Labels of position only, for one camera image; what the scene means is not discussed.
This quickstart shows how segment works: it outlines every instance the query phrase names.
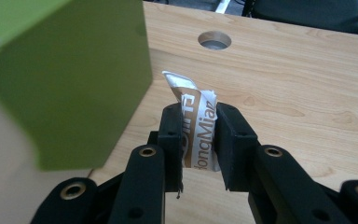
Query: crumpled wrapper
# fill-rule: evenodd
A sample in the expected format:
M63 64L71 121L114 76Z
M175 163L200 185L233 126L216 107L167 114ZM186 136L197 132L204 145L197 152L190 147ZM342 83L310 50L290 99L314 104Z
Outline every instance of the crumpled wrapper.
M220 171L213 147L216 116L214 91L200 91L188 77L164 71L173 94L182 105L183 167Z

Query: green cardboard box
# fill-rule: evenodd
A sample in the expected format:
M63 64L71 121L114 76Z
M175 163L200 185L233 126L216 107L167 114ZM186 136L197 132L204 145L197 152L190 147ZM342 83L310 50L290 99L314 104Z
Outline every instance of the green cardboard box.
M39 167L102 166L152 80L142 1L0 7L12 13L0 9L0 104L30 136Z

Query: wood grain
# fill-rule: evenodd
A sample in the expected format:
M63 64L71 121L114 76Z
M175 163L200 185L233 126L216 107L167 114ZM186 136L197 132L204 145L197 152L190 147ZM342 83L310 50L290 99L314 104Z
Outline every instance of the wood grain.
M106 165L102 183L125 170L131 151L175 103L161 71L192 78L236 106L262 144L287 149L335 190L358 179L358 35L145 3L154 81ZM227 49L202 47L203 32L230 36ZM168 193L167 223L253 223L246 193L226 192L220 173L184 170L180 200Z

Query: wooden table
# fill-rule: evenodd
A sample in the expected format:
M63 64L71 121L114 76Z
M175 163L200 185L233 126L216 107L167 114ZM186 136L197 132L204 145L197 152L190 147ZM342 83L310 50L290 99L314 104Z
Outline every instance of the wooden table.
M192 78L236 106L261 144L287 149L314 178L339 190L358 179L358 35L145 3L154 81L106 165L103 183L125 170L131 151L158 129L175 98L161 71ZM220 31L223 50L198 42ZM166 194L167 223L253 223L246 193L225 191L221 173L184 170L180 200Z

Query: black chair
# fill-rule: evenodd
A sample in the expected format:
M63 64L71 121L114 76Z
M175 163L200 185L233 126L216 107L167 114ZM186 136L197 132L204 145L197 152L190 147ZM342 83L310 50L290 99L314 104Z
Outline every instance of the black chair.
M358 0L247 0L242 16L358 35Z

